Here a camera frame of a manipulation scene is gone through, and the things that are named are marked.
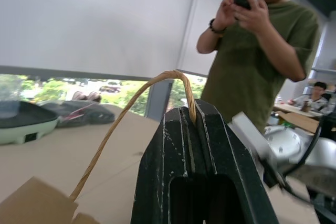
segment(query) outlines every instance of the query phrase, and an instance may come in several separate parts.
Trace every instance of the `table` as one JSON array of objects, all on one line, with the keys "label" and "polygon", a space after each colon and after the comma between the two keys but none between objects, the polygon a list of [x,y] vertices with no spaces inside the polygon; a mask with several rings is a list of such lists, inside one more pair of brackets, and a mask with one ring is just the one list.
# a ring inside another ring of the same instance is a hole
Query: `table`
[{"label": "table", "polygon": [[[121,112],[112,105],[107,108],[116,115]],[[139,161],[158,124],[133,113],[126,114],[78,197],[78,211],[94,216],[101,224],[130,223]],[[56,129],[40,140],[0,146],[0,201],[32,176],[70,195],[109,127]],[[304,185],[290,182],[296,191],[308,197]],[[267,191],[281,224],[319,223],[311,206],[279,189]]]},{"label": "table", "polygon": [[300,108],[289,105],[289,104],[274,104],[273,110],[274,111],[282,111],[282,112],[286,112],[286,113],[293,112],[293,113],[297,113],[297,114],[300,114],[300,115],[304,115],[308,118],[316,118],[316,117],[322,116],[322,114],[317,113],[317,112],[312,112],[311,111],[311,112],[307,113],[307,112],[300,111]]}]

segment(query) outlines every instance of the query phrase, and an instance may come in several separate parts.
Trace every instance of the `window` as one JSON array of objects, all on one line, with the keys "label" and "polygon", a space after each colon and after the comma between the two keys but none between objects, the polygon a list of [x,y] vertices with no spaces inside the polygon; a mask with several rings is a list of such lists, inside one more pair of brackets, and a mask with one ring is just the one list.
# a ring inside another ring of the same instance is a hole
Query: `window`
[{"label": "window", "polygon": [[[124,108],[145,81],[104,80],[84,78],[50,78],[0,74],[0,101],[22,100],[29,102],[71,100],[76,91],[85,95],[99,92],[101,103]],[[130,109],[144,116],[149,90],[146,90]]]},{"label": "window", "polygon": [[[206,83],[206,77],[195,76],[192,74],[185,74],[190,81],[191,88],[193,90],[194,97],[196,99],[201,98],[204,85]],[[169,97],[167,111],[175,107],[187,106],[187,100],[185,96],[183,82],[181,80],[174,80],[172,90]]]}]

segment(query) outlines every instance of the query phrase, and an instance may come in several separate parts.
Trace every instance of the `desk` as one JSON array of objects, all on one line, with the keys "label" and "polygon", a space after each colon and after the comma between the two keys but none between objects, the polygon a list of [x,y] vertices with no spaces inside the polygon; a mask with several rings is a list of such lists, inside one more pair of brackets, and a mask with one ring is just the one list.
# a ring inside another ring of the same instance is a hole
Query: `desk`
[{"label": "desk", "polygon": [[[121,110],[107,106],[118,115]],[[138,165],[158,122],[127,113],[121,121],[79,195],[78,211],[101,224],[129,224]],[[32,176],[70,195],[83,175],[110,125],[56,129],[40,140],[0,146],[0,201]],[[293,188],[306,197],[300,183]],[[314,210],[280,190],[268,192],[281,224],[317,224]]]},{"label": "desk", "polygon": [[297,114],[300,114],[300,115],[304,115],[308,118],[316,118],[316,117],[322,116],[322,114],[316,113],[316,112],[307,113],[307,112],[300,111],[300,108],[289,105],[289,104],[274,104],[273,111],[282,111],[282,112],[285,112],[285,113],[293,112],[293,113],[297,113]]}]

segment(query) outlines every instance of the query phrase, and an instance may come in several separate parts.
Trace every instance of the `olive green t-shirt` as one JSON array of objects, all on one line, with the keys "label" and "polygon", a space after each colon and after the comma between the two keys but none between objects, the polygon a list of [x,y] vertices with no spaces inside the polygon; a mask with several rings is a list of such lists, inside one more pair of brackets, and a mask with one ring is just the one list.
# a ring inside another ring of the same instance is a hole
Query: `olive green t-shirt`
[{"label": "olive green t-shirt", "polygon": [[[319,33],[316,15],[293,2],[268,8],[271,23],[309,73]],[[268,61],[256,36],[237,23],[226,29],[217,50],[201,99],[214,105],[226,123],[243,111],[262,132],[286,78]]]}]

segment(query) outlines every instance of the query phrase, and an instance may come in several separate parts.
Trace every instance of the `black bracelet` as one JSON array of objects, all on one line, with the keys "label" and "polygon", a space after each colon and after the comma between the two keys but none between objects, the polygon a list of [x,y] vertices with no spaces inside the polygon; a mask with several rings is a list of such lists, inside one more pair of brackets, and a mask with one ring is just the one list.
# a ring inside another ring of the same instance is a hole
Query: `black bracelet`
[{"label": "black bracelet", "polygon": [[210,20],[210,23],[209,23],[209,28],[210,30],[215,33],[215,34],[223,34],[226,30],[226,27],[223,29],[223,30],[216,30],[214,29],[214,27],[212,26],[212,24],[214,23],[215,19],[213,18],[212,20]]}]

